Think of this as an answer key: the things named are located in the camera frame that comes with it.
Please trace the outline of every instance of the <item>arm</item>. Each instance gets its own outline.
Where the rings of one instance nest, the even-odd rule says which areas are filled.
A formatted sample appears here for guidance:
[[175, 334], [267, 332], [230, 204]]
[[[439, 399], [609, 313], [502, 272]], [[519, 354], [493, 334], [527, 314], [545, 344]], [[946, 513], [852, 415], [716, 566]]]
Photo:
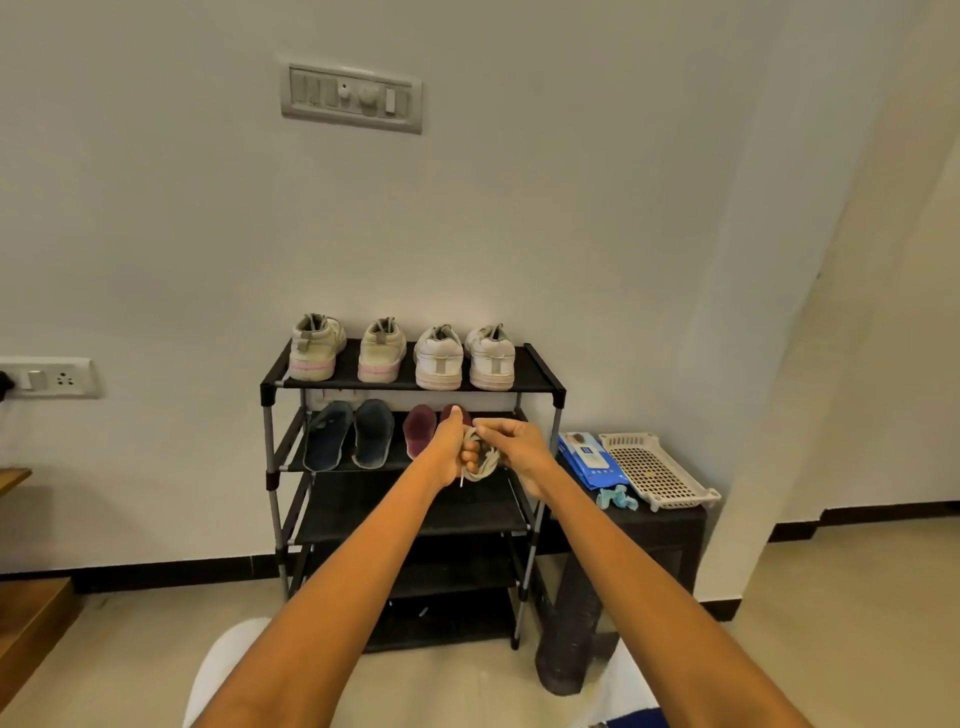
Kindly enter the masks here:
[[703, 607], [573, 482], [535, 425], [475, 424], [560, 521], [671, 726], [809, 726]]
[[427, 508], [459, 474], [463, 438], [463, 415], [455, 408], [367, 519], [253, 643], [195, 728], [330, 724]]

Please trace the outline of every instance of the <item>switch board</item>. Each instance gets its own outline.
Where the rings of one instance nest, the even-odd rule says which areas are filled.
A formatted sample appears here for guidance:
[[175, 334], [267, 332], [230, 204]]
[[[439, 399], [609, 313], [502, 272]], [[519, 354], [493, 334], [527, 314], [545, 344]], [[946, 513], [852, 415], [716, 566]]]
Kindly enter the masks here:
[[0, 371], [13, 380], [8, 397], [98, 396], [89, 359], [78, 356], [0, 356]]
[[345, 66], [280, 65], [280, 113], [301, 119], [422, 131], [423, 83]]

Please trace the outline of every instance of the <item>white plastic tray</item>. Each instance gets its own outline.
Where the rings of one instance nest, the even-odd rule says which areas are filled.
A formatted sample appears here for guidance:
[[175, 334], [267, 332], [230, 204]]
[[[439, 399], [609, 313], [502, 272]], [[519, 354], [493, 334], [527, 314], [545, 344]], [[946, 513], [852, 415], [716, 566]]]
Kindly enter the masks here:
[[660, 438], [650, 432], [616, 432], [600, 435], [600, 444], [612, 455], [630, 479], [637, 494], [650, 503], [650, 510], [711, 506], [721, 496], [704, 488], [660, 447]]

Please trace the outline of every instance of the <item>white sneaker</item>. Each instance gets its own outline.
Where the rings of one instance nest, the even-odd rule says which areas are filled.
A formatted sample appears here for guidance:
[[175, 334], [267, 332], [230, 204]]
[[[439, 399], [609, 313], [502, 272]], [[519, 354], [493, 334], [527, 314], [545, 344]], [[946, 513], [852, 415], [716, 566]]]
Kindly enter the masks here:
[[360, 381], [389, 383], [396, 381], [400, 362], [407, 355], [407, 337], [396, 325], [394, 317], [377, 319], [367, 327], [360, 340]]
[[290, 378], [324, 381], [333, 376], [337, 354], [347, 345], [340, 322], [319, 313], [304, 314], [290, 342]]
[[470, 383], [489, 392], [506, 392], [514, 386], [516, 349], [503, 324], [475, 328], [467, 334], [464, 351], [470, 357]]
[[464, 347], [450, 324], [428, 328], [414, 347], [417, 358], [417, 385], [423, 389], [460, 388], [464, 368]]

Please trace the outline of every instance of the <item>tiled floor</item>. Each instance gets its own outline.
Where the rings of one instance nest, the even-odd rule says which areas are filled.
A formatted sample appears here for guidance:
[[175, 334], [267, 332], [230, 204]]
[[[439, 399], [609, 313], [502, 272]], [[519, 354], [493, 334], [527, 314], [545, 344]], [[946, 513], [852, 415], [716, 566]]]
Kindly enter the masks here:
[[[93, 596], [0, 728], [179, 726], [209, 645], [279, 603], [274, 581]], [[960, 519], [842, 526], [769, 546], [731, 631], [817, 726], [954, 726], [957, 615]], [[589, 687], [544, 691], [534, 642], [364, 657], [334, 725], [567, 728]]]

